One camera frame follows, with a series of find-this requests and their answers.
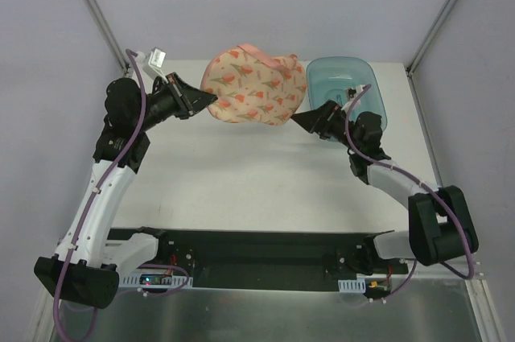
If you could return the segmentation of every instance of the white table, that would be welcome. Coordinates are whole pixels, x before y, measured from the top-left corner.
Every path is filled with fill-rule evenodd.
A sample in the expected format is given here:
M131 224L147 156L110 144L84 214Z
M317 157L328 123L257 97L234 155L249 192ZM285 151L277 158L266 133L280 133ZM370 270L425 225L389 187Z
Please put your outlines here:
M199 86L207 60L166 61ZM405 169L435 182L402 64L371 64L385 103L382 147ZM145 76L147 92L151 80ZM299 111L309 109L306 97ZM350 171L345 147L290 121L228 124L207 111L170 118L148 132L150 148L113 227L281 232L407 229L406 210Z

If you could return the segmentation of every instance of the translucent teal container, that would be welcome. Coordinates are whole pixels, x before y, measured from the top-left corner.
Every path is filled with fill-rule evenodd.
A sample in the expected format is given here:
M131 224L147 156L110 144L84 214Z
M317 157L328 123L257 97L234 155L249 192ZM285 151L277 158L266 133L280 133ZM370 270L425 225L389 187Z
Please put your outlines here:
M347 103L345 90L371 84L372 88L360 99L361 105L351 112L350 118L355 121L360 113L371 111L382 116L381 128L385 131L388 124L385 106L370 64L343 56L320 58L308 64L306 75L311 109L319 108L330 99L343 106Z

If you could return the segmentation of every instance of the gray floor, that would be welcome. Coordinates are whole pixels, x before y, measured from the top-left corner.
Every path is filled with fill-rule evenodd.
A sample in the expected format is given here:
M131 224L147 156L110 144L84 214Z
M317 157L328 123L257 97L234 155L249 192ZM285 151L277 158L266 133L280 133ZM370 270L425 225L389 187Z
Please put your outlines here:
M81 338L90 313L64 312ZM166 298L133 293L100 311L89 341L480 341L465 284L414 280L387 304L361 295L184 290Z

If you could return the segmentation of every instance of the robotic arm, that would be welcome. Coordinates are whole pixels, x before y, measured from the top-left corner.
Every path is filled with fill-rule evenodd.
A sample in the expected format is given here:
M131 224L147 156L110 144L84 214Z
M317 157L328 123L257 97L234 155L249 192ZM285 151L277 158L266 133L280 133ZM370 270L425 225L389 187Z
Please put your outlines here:
M93 155L95 162L84 199L54 256L39 258L34 268L41 283L54 294L66 255L70 249L74 249L64 278L62 299L105 308L113 300L121 278L149 260L165 260L169 247L166 231L143 228L117 247L106 249L105 246L118 205L138 173L150 145L146 131L171 116L179 119L195 116L216 100L215 95L193 88L176 73L164 76L160 71L163 60L164 53L153 50L143 62L145 71L154 79L154 85L152 93L146 95L147 107L142 128L129 151L98 190L98 180L122 152L134 132L142 101L140 88L130 78L115 80L107 87L105 126L97 141ZM73 245L72 236L92 192L97 196Z
M352 173L362 182L377 187L393 197L408 210L409 230L375 235L369 251L372 258L417 259L425 266L445 262L465 254L464 241L453 220L433 195L415 183L413 176L398 168L381 149L381 116L371 112L361 113L355 122L345 120L351 104L358 104L358 94L366 91L365 86L347 90L348 102L341 107L334 101L327 101L318 109L294 114L291 118L308 133L316 133L321 139L334 138L348 148ZM479 242L462 191L455 187L429 185L452 210L466 237L471 253L477 251ZM446 217L439 222L437 215Z

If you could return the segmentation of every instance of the white wall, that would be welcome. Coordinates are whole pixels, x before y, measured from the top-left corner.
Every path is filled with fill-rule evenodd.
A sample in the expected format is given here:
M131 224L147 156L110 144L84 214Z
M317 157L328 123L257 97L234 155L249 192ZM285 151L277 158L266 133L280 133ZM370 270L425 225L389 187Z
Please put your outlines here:
M71 223L120 73L82 0L0 0L0 330L25 339L32 269Z
M254 43L301 60L358 56L408 64L445 0L98 0L114 34L170 59L211 59Z
M480 256L515 339L515 0L461 0L416 72L443 180L467 193Z

